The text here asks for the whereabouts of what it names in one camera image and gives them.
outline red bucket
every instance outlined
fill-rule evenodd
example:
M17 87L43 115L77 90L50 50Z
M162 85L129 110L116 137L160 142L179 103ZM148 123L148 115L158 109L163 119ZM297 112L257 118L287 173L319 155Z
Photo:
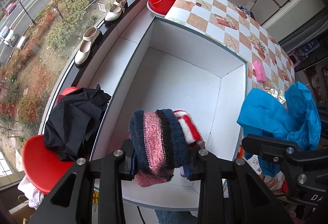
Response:
M158 14L166 15L175 0L149 0L149 7Z

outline pink sponge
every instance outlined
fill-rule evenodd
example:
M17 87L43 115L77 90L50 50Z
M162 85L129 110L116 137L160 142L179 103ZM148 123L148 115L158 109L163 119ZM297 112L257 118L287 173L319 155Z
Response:
M256 60L253 62L253 66L256 74L256 81L261 83L265 82L266 77L262 62Z

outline checkered tablecloth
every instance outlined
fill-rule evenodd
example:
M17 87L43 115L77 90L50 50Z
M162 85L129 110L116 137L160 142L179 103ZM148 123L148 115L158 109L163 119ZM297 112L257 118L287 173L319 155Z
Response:
M247 61L248 92L275 88L286 92L295 82L294 65L280 45L255 20L227 0L176 0L165 19L196 30ZM262 62L266 81L256 81L253 62Z

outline red car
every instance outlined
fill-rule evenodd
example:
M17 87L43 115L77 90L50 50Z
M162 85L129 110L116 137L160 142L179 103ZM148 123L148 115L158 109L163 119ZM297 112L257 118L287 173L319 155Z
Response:
M13 12L16 6L16 3L10 3L5 9L5 14L9 15L11 12Z

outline bucket handle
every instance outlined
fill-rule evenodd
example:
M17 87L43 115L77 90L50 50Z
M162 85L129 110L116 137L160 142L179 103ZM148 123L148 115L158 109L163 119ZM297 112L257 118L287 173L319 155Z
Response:
M149 2L149 5L155 5L155 4L157 4L157 3L159 3L159 2L161 2L162 0L159 0L159 1L157 1L157 2L155 2L155 3L150 3L150 1L148 1Z

